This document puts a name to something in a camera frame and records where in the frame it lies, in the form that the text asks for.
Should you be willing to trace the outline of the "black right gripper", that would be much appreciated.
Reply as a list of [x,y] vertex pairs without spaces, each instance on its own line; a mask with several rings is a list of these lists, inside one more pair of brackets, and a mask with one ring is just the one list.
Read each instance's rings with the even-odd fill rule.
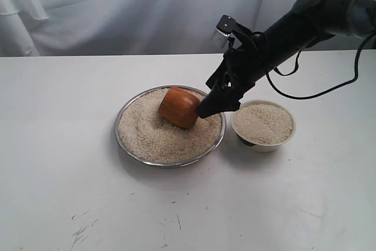
[[236,23],[235,30],[226,42],[227,50],[220,65],[206,81],[211,91],[196,107],[200,118],[235,112],[240,108],[239,100],[254,86],[247,80],[251,73],[250,61],[257,58],[257,40],[262,35],[262,32],[253,32]]

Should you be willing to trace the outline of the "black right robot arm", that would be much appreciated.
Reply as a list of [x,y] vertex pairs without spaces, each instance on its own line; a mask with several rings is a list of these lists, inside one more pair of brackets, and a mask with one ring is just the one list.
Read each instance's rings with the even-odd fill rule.
[[234,112],[256,82],[293,55],[336,35],[375,36],[375,0],[297,0],[291,10],[264,32],[252,32],[228,15],[216,25],[227,45],[223,60],[206,81],[210,93],[198,116]]

